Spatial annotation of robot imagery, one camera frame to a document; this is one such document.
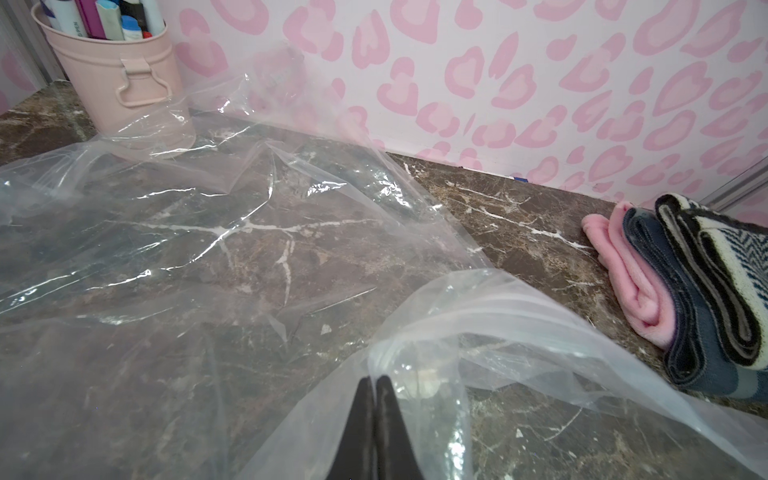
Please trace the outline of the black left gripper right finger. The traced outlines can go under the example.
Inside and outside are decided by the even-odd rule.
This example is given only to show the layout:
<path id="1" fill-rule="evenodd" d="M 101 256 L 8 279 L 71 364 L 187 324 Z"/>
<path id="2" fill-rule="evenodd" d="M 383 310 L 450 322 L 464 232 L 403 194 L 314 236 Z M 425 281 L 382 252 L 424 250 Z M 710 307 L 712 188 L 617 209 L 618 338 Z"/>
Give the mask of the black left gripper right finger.
<path id="1" fill-rule="evenodd" d="M 388 376 L 379 377 L 375 388 L 377 478 L 424 480 L 391 379 Z"/>

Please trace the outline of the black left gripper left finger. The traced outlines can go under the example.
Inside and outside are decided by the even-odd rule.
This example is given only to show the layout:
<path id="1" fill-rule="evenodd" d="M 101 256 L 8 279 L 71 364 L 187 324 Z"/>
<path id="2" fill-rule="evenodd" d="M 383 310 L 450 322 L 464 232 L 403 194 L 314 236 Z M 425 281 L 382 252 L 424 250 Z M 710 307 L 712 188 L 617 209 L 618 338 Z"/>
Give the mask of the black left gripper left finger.
<path id="1" fill-rule="evenodd" d="M 327 480 L 375 478 L 375 397 L 372 380 L 358 383 Z"/>

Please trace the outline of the clear plastic vacuum bag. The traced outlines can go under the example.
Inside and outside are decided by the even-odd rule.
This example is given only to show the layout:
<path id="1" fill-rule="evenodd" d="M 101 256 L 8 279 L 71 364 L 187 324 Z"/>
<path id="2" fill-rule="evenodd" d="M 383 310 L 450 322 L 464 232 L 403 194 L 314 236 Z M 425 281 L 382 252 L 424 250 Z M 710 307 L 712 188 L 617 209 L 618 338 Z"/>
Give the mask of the clear plastic vacuum bag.
<path id="1" fill-rule="evenodd" d="M 1 475 L 322 479 L 389 376 L 427 479 L 763 479 L 767 409 L 690 396 L 580 227 L 610 205 L 391 157 L 302 56 L 112 137 L 1 121 Z"/>

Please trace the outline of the pink fluffy blanket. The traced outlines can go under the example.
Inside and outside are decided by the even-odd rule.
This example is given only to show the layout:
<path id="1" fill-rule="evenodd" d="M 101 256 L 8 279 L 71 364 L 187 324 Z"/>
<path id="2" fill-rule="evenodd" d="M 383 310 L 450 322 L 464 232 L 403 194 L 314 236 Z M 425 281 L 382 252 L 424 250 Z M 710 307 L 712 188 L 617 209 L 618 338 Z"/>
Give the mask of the pink fluffy blanket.
<path id="1" fill-rule="evenodd" d="M 633 205 L 619 202 L 611 215 L 589 214 L 582 231 L 607 269 L 612 290 L 630 327 L 656 347 L 671 346 L 676 318 L 670 292 L 660 276 L 627 240 L 623 221 Z"/>

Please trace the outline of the dark blue striped blanket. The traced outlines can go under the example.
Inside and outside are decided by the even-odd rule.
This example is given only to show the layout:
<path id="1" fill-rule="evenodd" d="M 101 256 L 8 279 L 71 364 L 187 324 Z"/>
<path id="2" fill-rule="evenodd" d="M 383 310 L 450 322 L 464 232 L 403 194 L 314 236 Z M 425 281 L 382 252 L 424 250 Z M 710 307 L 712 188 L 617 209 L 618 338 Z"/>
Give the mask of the dark blue striped blanket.
<path id="1" fill-rule="evenodd" d="M 767 374 L 736 365 L 722 351 L 714 313 L 675 255 L 662 224 L 653 214 L 630 208 L 623 233 L 661 278 L 673 301 L 675 333 L 664 355 L 672 383 L 684 390 L 765 403 Z"/>

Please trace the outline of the black white houndstooth blanket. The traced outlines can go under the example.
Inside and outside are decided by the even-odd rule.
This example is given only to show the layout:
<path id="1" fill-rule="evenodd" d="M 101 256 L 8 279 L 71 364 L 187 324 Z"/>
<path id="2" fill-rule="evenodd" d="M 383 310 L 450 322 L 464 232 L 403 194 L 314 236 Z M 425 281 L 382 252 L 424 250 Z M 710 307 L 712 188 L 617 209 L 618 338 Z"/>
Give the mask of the black white houndstooth blanket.
<path id="1" fill-rule="evenodd" d="M 767 369 L 767 229 L 667 193 L 655 212 L 684 270 L 713 310 L 724 354 Z"/>

